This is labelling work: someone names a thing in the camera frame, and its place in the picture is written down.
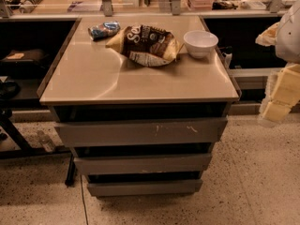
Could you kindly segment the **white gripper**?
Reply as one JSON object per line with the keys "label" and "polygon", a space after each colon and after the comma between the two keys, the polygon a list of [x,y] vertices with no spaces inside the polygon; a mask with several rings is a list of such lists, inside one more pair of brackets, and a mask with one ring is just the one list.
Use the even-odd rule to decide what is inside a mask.
{"label": "white gripper", "polygon": [[[255,42],[261,46],[275,46],[279,22],[272,24]],[[267,80],[265,98],[262,100],[262,119],[277,123],[282,121],[292,107],[300,101],[300,65],[288,63],[279,72],[272,72]]]}

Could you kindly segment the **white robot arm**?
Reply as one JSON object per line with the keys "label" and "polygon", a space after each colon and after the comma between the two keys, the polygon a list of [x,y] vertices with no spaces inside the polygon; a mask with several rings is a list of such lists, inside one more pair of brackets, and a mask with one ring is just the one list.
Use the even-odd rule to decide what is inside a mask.
{"label": "white robot arm", "polygon": [[300,101],[300,0],[293,3],[279,22],[258,35],[255,42],[274,46],[276,56],[286,62],[279,72],[272,71],[268,76],[259,109],[259,123],[273,127]]}

